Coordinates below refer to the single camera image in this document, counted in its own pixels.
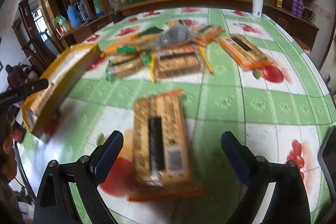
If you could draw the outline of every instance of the floral tablecloth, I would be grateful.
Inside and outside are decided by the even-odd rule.
[[[21,159],[35,193],[50,160],[60,163],[89,155],[101,133],[126,132],[133,126],[133,101],[137,97],[182,88],[186,131],[195,176],[203,183],[204,196],[156,203],[129,203],[100,194],[119,223],[225,223],[244,194],[220,145],[224,131],[232,131],[255,155],[270,162],[298,163],[304,179],[312,223],[330,193],[317,161],[327,131],[336,122],[336,110],[328,89],[308,55],[279,25],[267,16],[214,8],[157,10],[109,24],[96,34],[100,48],[111,39],[156,26],[166,30],[167,21],[182,19],[189,25],[221,25],[229,35],[238,33],[272,57],[282,77],[244,72],[219,44],[213,42],[206,54],[215,73],[207,70],[192,75],[151,83],[148,69],[123,79],[106,81],[108,59],[100,59],[77,82],[60,110],[57,133],[48,144],[27,134],[20,146]],[[90,223],[78,192],[71,185],[84,223]],[[263,219],[274,184],[270,184],[254,223]]]

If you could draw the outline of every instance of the purple can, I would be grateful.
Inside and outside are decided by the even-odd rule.
[[[299,3],[299,0],[293,0],[293,3],[292,3],[292,15],[296,15],[298,3]]]
[[[299,3],[297,4],[297,11],[296,11],[296,15],[298,17],[302,17],[302,13],[303,13],[303,1],[302,0],[299,0]]]

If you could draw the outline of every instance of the hand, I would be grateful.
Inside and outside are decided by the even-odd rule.
[[[2,173],[7,176],[8,180],[12,180],[16,177],[17,164],[15,160],[15,151],[13,148],[13,128],[11,123],[7,120],[6,123],[6,133],[7,137],[3,144],[3,151],[5,152],[7,159],[6,162],[1,167]]]

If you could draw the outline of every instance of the yellow tray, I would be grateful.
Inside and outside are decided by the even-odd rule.
[[[22,106],[22,117],[28,130],[40,138],[73,85],[101,54],[97,44],[77,44],[67,48],[45,70],[40,79],[55,84],[52,95],[36,117],[30,110],[38,93],[29,96]]]

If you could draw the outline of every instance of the white bottle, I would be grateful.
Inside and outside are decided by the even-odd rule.
[[[261,12],[263,10],[264,0],[252,1],[252,15],[257,18],[261,18]]]

